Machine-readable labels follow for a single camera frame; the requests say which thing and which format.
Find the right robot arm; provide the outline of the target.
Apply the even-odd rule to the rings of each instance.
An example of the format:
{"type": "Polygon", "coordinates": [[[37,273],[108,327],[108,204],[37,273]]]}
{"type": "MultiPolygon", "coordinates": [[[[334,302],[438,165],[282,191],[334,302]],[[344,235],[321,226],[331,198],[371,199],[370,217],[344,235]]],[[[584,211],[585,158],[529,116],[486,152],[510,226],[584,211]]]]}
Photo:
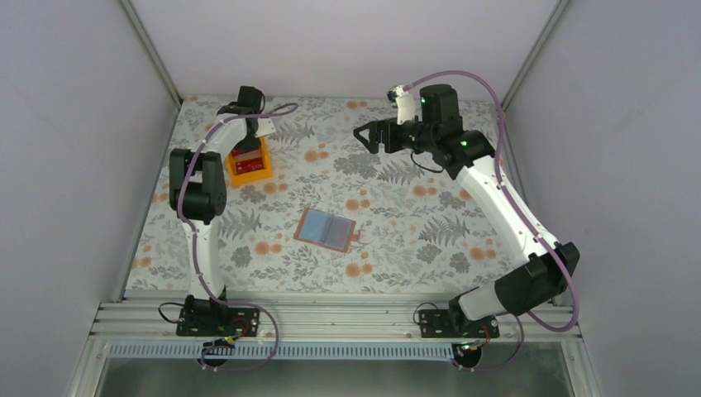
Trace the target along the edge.
{"type": "Polygon", "coordinates": [[[579,250],[543,227],[499,170],[486,135],[466,130],[457,92],[448,84],[423,87],[414,98],[404,87],[389,91],[396,117],[357,127],[354,137],[372,154],[408,150],[428,153],[479,205],[508,249],[516,268],[486,286],[449,302],[448,315],[462,328],[493,315],[520,316],[565,292],[579,262],[579,250]]]}

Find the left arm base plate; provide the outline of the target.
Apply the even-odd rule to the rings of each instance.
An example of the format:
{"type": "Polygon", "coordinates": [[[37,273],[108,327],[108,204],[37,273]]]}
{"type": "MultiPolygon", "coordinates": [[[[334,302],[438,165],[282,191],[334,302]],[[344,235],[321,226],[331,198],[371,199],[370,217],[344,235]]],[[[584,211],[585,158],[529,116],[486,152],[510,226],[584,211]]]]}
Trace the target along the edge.
{"type": "Polygon", "coordinates": [[[259,325],[258,309],[224,308],[201,313],[183,309],[175,333],[179,337],[255,337],[259,325]]]}

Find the tan leather card holder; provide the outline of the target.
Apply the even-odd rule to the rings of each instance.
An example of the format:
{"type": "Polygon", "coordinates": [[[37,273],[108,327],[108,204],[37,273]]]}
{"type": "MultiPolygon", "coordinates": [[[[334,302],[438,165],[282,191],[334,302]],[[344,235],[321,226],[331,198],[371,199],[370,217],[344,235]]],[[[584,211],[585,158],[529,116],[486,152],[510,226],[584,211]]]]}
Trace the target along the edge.
{"type": "Polygon", "coordinates": [[[356,221],[315,208],[302,212],[293,239],[331,251],[347,253],[350,245],[360,239],[356,221]]]}

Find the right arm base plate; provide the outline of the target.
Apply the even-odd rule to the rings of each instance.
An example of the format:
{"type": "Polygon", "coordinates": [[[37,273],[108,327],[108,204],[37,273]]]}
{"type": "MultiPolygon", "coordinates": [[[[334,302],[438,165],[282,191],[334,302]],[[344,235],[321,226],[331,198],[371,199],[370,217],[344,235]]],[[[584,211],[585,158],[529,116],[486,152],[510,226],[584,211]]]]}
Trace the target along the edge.
{"type": "Polygon", "coordinates": [[[494,316],[468,321],[447,309],[421,309],[414,314],[423,338],[496,338],[500,336],[494,316]]]}

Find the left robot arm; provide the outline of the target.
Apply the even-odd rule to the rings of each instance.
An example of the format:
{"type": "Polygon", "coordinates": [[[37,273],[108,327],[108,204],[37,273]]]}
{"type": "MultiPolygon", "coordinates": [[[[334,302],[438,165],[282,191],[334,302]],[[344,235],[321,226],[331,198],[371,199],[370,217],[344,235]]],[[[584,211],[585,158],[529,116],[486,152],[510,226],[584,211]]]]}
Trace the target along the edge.
{"type": "Polygon", "coordinates": [[[265,95],[242,86],[235,101],[217,111],[195,149],[169,154],[169,200],[185,230],[191,281],[180,322],[195,332],[224,328],[229,320],[226,287],[218,264],[218,218],[227,204],[224,161],[234,149],[260,146],[258,116],[265,95]]]}

